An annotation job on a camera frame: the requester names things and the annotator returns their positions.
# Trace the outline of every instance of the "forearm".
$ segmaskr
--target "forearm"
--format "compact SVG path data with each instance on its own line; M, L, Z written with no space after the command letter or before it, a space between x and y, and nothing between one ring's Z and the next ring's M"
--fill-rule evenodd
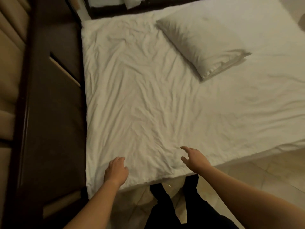
M104 229L107 226L113 201L119 186L106 181L88 204L67 224L64 229Z
M305 213L210 166L199 173L246 228L305 228Z

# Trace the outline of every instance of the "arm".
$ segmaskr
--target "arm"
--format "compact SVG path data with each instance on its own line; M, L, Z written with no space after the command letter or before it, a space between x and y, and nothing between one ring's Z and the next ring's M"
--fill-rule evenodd
M116 193L128 177L124 159L117 157L109 162L100 189L64 229L106 228Z
M202 176L245 228L305 228L305 212L276 196L240 182L215 167L198 150L181 147L181 160Z

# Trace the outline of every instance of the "wooden bed frame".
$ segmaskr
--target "wooden bed frame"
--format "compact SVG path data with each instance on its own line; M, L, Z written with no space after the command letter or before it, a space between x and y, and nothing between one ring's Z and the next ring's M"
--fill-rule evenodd
M125 6L88 11L97 18L185 2L147 0L129 11ZM81 21L68 0L34 0L2 228L63 228L88 202L86 108ZM44 217L46 205L76 191L78 200Z

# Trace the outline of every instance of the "black pants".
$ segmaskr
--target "black pants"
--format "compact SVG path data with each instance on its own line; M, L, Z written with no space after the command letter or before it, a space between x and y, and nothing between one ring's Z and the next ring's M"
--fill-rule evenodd
M238 229L238 227L227 217L220 215L204 201L197 192L197 189L184 192L187 224L181 225L176 216L175 209L170 197L158 201L148 217L144 229L151 228L219 228Z

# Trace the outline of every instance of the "person's left arm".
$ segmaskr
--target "person's left arm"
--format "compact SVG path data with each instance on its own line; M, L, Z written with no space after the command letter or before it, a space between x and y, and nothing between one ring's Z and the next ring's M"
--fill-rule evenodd
M128 177L125 158L115 158L105 171L104 183L86 206L64 229L105 229L110 218L114 198Z

